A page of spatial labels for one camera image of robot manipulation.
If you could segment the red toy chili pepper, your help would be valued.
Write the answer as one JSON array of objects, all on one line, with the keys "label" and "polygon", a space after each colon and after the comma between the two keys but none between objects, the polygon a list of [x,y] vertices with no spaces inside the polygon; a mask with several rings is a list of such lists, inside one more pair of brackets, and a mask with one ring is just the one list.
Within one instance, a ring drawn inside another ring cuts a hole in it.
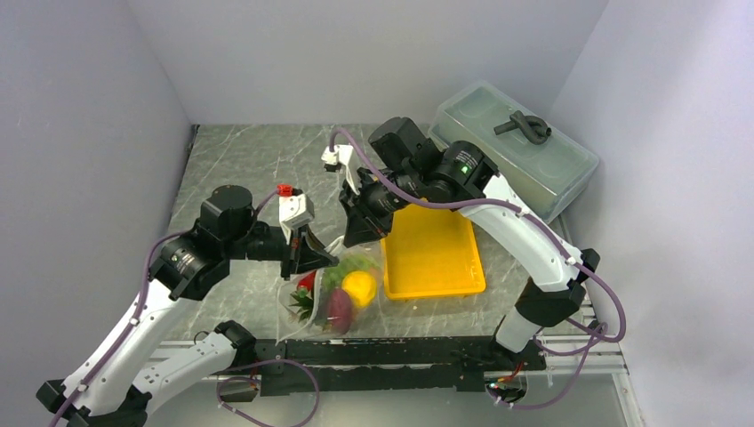
[{"label": "red toy chili pepper", "polygon": [[316,282],[317,271],[311,271],[301,276],[296,284],[297,294],[311,294]]}]

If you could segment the green toy grapes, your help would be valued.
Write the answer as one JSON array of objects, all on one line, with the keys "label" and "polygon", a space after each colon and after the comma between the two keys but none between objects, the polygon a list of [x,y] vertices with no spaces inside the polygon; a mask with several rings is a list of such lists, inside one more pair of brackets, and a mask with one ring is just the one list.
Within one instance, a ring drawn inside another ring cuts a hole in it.
[{"label": "green toy grapes", "polygon": [[340,262],[322,273],[321,286],[325,291],[332,291],[341,286],[342,280],[351,272],[374,272],[381,269],[381,263],[368,254],[348,254]]}]

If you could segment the orange toy pineapple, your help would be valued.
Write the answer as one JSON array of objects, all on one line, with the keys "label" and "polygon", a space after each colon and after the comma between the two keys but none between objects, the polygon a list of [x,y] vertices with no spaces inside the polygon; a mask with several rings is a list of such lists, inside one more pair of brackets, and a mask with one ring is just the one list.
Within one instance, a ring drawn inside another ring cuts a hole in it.
[{"label": "orange toy pineapple", "polygon": [[308,288],[297,288],[290,293],[291,303],[289,304],[293,317],[299,322],[304,323],[310,320],[314,310],[314,291]]}]

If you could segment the yellow toy lemon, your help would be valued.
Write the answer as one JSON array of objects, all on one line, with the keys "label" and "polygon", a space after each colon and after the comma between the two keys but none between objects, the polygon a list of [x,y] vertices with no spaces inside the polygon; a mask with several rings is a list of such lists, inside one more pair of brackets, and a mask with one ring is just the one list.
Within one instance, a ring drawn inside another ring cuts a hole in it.
[{"label": "yellow toy lemon", "polygon": [[355,270],[343,278],[341,288],[349,295],[355,307],[364,309],[375,298],[377,280],[367,271]]}]

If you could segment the clear zip top bag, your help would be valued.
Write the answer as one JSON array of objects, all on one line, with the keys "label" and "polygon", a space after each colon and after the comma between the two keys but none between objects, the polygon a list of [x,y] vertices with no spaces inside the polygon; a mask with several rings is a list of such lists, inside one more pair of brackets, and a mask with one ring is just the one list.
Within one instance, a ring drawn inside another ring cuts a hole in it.
[{"label": "clear zip top bag", "polygon": [[377,280],[377,291],[372,303],[364,308],[359,309],[353,305],[354,318],[350,330],[346,334],[336,334],[330,331],[325,325],[326,304],[332,291],[325,291],[321,286],[322,273],[324,269],[317,270],[316,282],[314,285],[314,310],[310,320],[299,323],[290,310],[291,303],[290,293],[296,290],[296,284],[301,276],[296,275],[291,281],[282,284],[277,289],[277,325],[276,340],[279,342],[289,339],[329,339],[347,334],[354,334],[364,328],[364,323],[376,311],[380,295],[383,288],[383,270],[384,262],[381,250],[381,244],[378,242],[367,243],[365,245],[353,246],[347,248],[343,245],[343,237],[336,238],[331,244],[326,246],[327,251],[339,259],[348,254],[368,254],[381,263],[379,271],[369,272]]}]

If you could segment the purple toy sweet potato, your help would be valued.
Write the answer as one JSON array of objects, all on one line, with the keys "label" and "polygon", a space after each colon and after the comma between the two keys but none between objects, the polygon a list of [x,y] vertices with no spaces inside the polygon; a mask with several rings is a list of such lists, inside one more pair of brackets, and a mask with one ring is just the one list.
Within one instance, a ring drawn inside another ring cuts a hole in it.
[{"label": "purple toy sweet potato", "polygon": [[354,309],[350,295],[341,288],[335,288],[326,304],[325,325],[336,334],[346,334],[353,323]]}]

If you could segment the yellow plastic tray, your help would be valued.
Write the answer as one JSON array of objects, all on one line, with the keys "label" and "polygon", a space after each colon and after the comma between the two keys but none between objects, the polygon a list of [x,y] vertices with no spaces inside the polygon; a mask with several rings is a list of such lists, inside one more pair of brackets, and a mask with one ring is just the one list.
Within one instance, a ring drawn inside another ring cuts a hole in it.
[{"label": "yellow plastic tray", "polygon": [[408,205],[381,241],[390,300],[465,297],[486,290],[473,225],[460,213]]}]

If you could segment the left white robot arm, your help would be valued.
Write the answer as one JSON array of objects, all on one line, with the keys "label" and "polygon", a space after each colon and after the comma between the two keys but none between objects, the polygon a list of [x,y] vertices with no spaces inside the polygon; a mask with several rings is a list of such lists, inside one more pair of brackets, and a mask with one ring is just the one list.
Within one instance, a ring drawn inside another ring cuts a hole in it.
[{"label": "left white robot arm", "polygon": [[149,357],[185,313],[230,273],[234,260],[277,262],[282,278],[338,263],[340,239],[323,244],[310,228],[314,209],[300,189],[275,191],[276,226],[259,218],[262,206],[241,186],[215,189],[190,230],[158,241],[148,252],[142,285],[130,309],[97,350],[71,375],[49,380],[37,400],[71,426],[142,426],[167,400],[201,378],[248,371],[255,337],[233,320],[202,341],[150,365]]}]

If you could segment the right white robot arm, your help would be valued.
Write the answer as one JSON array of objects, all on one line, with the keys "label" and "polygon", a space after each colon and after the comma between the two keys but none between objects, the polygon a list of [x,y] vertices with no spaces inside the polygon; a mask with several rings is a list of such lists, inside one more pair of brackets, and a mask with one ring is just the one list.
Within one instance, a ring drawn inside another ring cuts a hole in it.
[{"label": "right white robot arm", "polygon": [[408,117],[392,117],[368,140],[376,167],[347,131],[331,133],[325,169],[346,170],[340,202],[347,215],[346,247],[385,238],[395,212],[408,205],[449,210],[484,230],[525,268],[529,279],[502,318],[490,345],[492,362],[511,369],[536,333],[570,318],[585,296],[583,282],[598,253],[559,238],[510,187],[498,166],[470,141],[441,149]]}]

